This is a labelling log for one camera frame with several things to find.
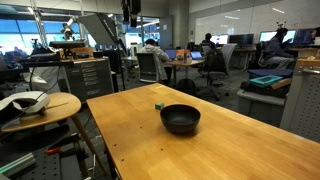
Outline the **teal tray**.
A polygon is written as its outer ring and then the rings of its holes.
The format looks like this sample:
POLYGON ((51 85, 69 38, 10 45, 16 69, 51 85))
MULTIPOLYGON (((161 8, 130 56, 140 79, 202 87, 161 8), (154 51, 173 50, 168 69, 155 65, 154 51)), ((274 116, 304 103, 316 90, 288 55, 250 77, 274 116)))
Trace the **teal tray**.
POLYGON ((250 82, 259 86, 259 87, 267 87, 267 86, 270 86, 280 80, 282 80, 281 76, 267 75, 267 76, 263 76, 263 77, 253 78, 250 80, 250 82))

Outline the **small green cube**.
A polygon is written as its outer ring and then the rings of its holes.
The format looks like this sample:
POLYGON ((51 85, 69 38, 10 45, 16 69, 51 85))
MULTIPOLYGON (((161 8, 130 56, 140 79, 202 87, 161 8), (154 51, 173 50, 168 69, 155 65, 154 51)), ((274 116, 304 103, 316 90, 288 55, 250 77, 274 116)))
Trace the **small green cube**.
POLYGON ((164 108, 164 103, 163 102, 157 102, 155 104, 155 109, 156 110, 162 110, 164 108))

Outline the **grey mesh office chair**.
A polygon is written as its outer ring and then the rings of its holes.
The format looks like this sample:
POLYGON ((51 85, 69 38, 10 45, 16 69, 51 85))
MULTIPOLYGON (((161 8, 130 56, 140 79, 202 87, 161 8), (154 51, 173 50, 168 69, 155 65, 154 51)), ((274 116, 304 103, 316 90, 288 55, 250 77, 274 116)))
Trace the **grey mesh office chair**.
POLYGON ((138 53, 139 79, 142 82, 155 83, 159 81, 156 60, 152 53, 138 53))

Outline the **person in dark jacket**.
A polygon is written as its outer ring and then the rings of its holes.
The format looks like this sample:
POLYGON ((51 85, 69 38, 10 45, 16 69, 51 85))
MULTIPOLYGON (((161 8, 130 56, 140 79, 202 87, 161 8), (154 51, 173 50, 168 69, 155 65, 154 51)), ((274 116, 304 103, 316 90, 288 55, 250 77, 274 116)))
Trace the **person in dark jacket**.
POLYGON ((291 62, 295 61, 293 55, 284 50, 283 38, 287 35, 287 28, 280 28, 268 42, 264 49, 265 65, 276 65, 277 69, 286 69, 291 62))

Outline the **black bowl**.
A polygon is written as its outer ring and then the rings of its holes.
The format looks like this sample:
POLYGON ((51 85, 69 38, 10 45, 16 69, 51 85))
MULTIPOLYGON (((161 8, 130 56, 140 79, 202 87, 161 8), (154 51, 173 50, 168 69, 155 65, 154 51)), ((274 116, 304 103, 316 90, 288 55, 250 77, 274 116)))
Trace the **black bowl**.
POLYGON ((164 127, 174 134, 192 132, 198 125, 201 113, 194 107, 184 104, 173 104, 160 111, 164 127))

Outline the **black softbox light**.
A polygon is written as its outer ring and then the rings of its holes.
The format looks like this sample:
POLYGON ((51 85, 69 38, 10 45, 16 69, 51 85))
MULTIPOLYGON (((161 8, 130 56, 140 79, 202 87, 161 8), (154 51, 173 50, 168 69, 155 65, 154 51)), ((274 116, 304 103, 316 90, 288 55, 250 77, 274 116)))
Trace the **black softbox light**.
POLYGON ((99 45, 115 45, 117 31, 115 22, 102 13, 80 16, 79 21, 85 26, 99 45))

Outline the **open laptop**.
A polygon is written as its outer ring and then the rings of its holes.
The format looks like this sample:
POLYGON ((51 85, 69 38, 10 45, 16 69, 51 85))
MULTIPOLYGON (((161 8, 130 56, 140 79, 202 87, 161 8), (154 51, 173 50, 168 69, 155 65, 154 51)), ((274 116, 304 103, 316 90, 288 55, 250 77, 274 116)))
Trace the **open laptop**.
POLYGON ((203 58, 203 56, 201 55, 201 53, 199 51, 192 51, 190 53, 190 56, 193 60, 201 60, 203 58))

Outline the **computer monitor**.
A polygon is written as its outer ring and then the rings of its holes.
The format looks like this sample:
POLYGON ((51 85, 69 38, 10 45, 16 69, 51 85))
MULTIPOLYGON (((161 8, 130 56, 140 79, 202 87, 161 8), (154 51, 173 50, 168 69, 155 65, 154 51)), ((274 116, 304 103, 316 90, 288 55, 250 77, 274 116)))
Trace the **computer monitor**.
POLYGON ((229 42, 236 43, 238 45, 250 45, 253 43, 253 38, 253 34, 230 35, 229 42))

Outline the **person in white hoodie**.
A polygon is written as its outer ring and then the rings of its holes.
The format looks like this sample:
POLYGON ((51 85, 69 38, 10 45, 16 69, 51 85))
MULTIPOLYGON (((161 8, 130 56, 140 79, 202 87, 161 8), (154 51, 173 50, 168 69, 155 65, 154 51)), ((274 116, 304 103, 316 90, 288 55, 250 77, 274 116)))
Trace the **person in white hoodie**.
POLYGON ((147 39, 145 46, 139 50, 139 53, 153 53, 156 59, 156 65, 159 70, 159 76, 165 85, 169 85, 171 81, 172 67, 166 65, 170 61, 169 56, 156 45, 154 39, 147 39))

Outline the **white headset device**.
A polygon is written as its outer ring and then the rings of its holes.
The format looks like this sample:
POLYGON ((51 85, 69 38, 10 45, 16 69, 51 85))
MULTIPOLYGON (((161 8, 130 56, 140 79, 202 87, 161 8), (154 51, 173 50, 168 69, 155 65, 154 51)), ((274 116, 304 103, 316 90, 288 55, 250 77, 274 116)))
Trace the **white headset device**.
POLYGON ((43 113, 50 97, 42 91, 26 91, 12 94, 0 101, 0 114, 43 113))

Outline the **wooden background desk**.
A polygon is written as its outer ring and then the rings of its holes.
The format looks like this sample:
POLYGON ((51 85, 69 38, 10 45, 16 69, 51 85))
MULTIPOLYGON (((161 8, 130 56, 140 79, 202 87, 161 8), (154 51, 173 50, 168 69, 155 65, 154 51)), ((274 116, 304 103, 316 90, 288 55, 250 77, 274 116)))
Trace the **wooden background desk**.
POLYGON ((171 65, 173 68, 173 86, 177 85, 177 68, 185 68, 185 77, 188 77, 188 68, 193 65, 203 64, 203 60, 186 60, 186 61, 170 61, 166 62, 166 65, 171 65))

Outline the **grey storage bin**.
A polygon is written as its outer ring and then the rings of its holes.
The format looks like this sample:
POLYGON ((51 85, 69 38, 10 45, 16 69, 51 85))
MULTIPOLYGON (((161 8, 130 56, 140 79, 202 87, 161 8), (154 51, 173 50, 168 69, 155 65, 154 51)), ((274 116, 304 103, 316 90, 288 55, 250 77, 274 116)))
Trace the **grey storage bin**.
POLYGON ((239 112, 261 122, 279 127, 282 119, 285 99, 261 95, 240 89, 237 92, 239 112))

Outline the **grey drawer cabinet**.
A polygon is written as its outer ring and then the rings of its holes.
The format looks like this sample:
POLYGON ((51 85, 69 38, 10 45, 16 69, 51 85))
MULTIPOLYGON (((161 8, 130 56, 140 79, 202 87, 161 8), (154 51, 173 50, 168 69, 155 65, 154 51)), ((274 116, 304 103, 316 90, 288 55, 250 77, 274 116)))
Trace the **grey drawer cabinet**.
POLYGON ((82 103, 114 92, 109 60, 99 58, 76 61, 65 67, 68 91, 82 103))

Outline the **round wooden side table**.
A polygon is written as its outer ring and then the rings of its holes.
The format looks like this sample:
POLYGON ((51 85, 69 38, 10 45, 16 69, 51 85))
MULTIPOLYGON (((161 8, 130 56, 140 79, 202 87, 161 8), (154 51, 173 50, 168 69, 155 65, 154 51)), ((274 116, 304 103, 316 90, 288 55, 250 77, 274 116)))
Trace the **round wooden side table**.
POLYGON ((100 169, 105 175, 108 175, 106 166, 99 158, 95 146, 89 138, 86 130, 84 129, 77 113, 80 111, 82 103, 73 94, 70 93, 53 93, 48 95, 50 101, 44 115, 37 116, 25 122, 19 120, 12 120, 4 125, 1 129, 2 132, 15 132, 26 130, 30 128, 40 127, 47 124, 56 123, 67 118, 71 118, 78 132, 86 142, 91 153, 95 156, 95 160, 98 163, 100 169))

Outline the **white perforated cart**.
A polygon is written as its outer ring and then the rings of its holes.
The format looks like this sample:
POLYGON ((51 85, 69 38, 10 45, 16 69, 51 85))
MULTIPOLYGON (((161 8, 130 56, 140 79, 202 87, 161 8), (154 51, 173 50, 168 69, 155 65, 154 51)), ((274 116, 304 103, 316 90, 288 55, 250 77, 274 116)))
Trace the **white perforated cart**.
POLYGON ((280 128, 320 142, 320 61, 299 59, 280 128))

